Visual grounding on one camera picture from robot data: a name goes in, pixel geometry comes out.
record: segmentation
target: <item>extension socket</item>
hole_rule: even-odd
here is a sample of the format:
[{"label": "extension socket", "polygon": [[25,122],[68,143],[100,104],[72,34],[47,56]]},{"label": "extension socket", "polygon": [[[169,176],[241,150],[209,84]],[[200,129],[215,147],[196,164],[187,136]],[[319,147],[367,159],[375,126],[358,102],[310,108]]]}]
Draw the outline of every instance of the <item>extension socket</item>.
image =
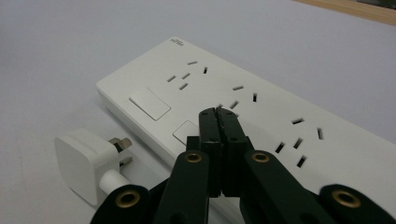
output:
[{"label": "extension socket", "polygon": [[[396,217],[396,146],[178,37],[97,83],[106,107],[173,166],[198,113],[223,106],[253,146],[269,151],[306,188],[357,189]],[[214,201],[241,223],[238,201]]]}]

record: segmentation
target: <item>metal pin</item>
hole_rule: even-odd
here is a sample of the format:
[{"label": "metal pin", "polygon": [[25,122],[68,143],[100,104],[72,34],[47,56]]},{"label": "metal pin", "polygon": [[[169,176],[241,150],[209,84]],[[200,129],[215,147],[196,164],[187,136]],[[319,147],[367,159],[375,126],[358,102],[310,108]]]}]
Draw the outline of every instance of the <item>metal pin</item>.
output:
[{"label": "metal pin", "polygon": [[132,157],[126,157],[126,158],[122,159],[122,161],[120,161],[120,167],[122,167],[123,165],[128,164],[131,161],[132,161]]},{"label": "metal pin", "polygon": [[132,145],[131,140],[129,140],[128,138],[124,138],[122,140],[120,140],[119,138],[112,138],[108,142],[113,144],[119,153]]}]

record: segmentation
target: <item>white plug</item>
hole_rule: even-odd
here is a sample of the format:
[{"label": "white plug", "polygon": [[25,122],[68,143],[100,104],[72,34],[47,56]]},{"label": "white plug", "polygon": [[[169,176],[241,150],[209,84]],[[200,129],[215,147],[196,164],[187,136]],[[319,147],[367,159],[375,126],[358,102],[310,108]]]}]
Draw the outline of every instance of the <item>white plug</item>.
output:
[{"label": "white plug", "polygon": [[127,138],[109,142],[85,129],[55,138],[55,151],[61,176],[67,186],[92,205],[102,203],[114,189],[130,182],[120,174],[119,152],[131,145]]}]

